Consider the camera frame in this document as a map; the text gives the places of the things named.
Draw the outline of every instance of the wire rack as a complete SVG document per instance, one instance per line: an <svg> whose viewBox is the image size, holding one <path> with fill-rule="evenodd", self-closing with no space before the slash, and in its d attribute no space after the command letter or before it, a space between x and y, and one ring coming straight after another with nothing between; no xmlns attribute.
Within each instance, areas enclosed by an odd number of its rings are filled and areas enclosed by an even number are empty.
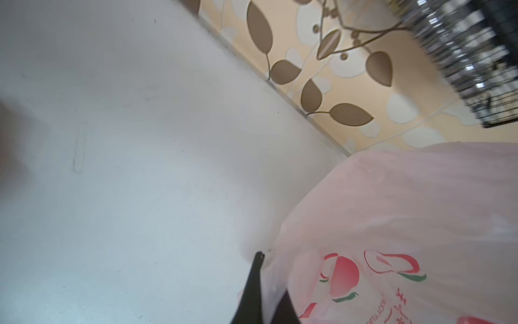
<svg viewBox="0 0 518 324"><path fill-rule="evenodd" d="M518 121L515 0L391 0L389 6L483 127Z"/></svg>

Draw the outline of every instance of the decorative wall tile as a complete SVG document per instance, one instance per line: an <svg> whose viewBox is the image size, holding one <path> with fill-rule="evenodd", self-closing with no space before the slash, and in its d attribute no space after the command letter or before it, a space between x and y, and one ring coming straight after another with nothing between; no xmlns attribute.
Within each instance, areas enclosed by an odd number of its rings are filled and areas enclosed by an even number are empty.
<svg viewBox="0 0 518 324"><path fill-rule="evenodd" d="M478 125L384 0L181 1L350 152L518 142Z"/></svg>
<svg viewBox="0 0 518 324"><path fill-rule="evenodd" d="M374 144L368 148L369 151L399 151L401 148L397 145L381 142Z"/></svg>
<svg viewBox="0 0 518 324"><path fill-rule="evenodd" d="M394 93L387 103L388 116L393 122L405 124L419 116L419 108L408 97Z"/></svg>
<svg viewBox="0 0 518 324"><path fill-rule="evenodd" d="M376 138L380 133L381 125L377 121L373 120L370 123L360 126L359 130L367 137Z"/></svg>
<svg viewBox="0 0 518 324"><path fill-rule="evenodd" d="M401 136L405 143L417 148L446 142L438 130L424 126L410 129L404 132Z"/></svg>

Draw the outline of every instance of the black object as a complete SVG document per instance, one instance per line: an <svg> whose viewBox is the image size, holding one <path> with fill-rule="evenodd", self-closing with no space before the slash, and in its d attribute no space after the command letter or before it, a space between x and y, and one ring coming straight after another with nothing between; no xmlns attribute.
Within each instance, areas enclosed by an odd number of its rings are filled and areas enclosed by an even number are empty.
<svg viewBox="0 0 518 324"><path fill-rule="evenodd" d="M518 121L515 0L387 0L484 128Z"/></svg>
<svg viewBox="0 0 518 324"><path fill-rule="evenodd" d="M264 254L257 252L252 262L241 302L231 324L264 324L261 306L261 266L263 261ZM271 324L300 324L288 291L284 293L279 302Z"/></svg>

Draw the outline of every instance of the gray floor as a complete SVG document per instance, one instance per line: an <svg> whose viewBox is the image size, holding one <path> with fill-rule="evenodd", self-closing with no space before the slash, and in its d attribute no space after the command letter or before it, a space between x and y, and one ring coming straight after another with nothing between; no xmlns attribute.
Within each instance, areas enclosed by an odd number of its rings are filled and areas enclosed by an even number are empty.
<svg viewBox="0 0 518 324"><path fill-rule="evenodd" d="M0 6L0 322L229 322L344 156L173 1Z"/></svg>

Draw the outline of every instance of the pink plastic bag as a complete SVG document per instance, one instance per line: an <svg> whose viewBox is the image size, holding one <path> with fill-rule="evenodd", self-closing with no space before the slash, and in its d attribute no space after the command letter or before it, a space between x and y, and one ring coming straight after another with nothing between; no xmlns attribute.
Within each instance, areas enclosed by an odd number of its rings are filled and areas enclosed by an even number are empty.
<svg viewBox="0 0 518 324"><path fill-rule="evenodd" d="M261 272L302 323L518 323L518 145L361 152L283 223Z"/></svg>

